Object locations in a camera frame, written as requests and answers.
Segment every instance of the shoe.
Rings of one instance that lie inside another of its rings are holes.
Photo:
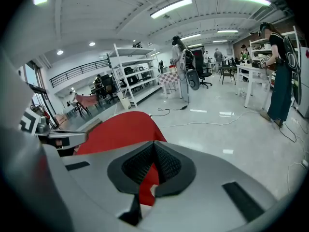
[[[282,128],[282,126],[283,126],[283,123],[280,125],[280,123],[281,123],[281,119],[276,119],[276,120],[274,120],[274,122],[279,126],[279,128]]]
[[[270,121],[270,117],[268,116],[268,114],[265,110],[260,111],[260,116],[262,116],[264,119]]]

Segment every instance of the checkered tablecloth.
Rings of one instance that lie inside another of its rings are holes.
[[[164,86],[166,83],[178,82],[179,76],[177,72],[167,72],[159,76],[160,85]]]

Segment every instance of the railing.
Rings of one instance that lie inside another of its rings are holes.
[[[104,67],[109,67],[110,66],[110,62],[109,59],[104,59],[104,60],[100,60],[97,62],[92,62],[92,63],[88,63],[88,64],[84,64],[81,66],[78,66],[74,69],[71,69],[67,72],[63,72],[55,77],[53,77],[52,79],[49,79],[50,82],[52,83],[53,87],[56,87],[59,84],[62,84],[66,81],[68,81],[71,78],[74,78],[78,75],[82,75],[86,72],[90,72],[90,71],[94,71],[96,69],[99,68],[104,68]]]

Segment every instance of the white floor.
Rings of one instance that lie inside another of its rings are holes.
[[[244,107],[245,98],[235,94],[234,80],[230,82],[225,78],[224,84],[219,82],[216,74],[207,78],[213,86],[200,87],[199,90],[189,92],[190,104],[181,111],[171,111],[166,116],[153,116],[153,120],[161,129],[169,143],[182,145],[193,150],[202,151],[219,156],[234,164],[245,173],[262,183],[277,199],[288,194],[288,166],[290,190],[293,192],[301,183],[306,170],[300,165],[309,155],[304,150],[308,149],[309,137],[294,121],[302,124],[306,130],[308,121],[291,107],[286,124],[300,138],[293,143],[285,138],[277,126],[263,119],[258,113],[246,113],[237,121],[228,125],[191,124],[173,126],[192,122],[208,122],[223,124],[237,119],[247,111],[258,112],[262,107],[265,92],[260,85],[253,86],[253,96],[250,97],[248,108]],[[248,83],[241,82],[242,87]],[[166,99],[162,90],[138,104],[132,110],[143,111],[152,115],[163,115],[167,111],[161,109],[180,109],[186,103],[179,98],[178,91],[168,94]],[[123,112],[118,104],[116,113]],[[286,126],[282,131],[292,139],[294,136]]]

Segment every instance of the black t-shirt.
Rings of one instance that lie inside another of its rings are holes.
[[[280,58],[286,60],[283,38],[277,33],[272,33],[269,37],[270,45],[277,45]]]

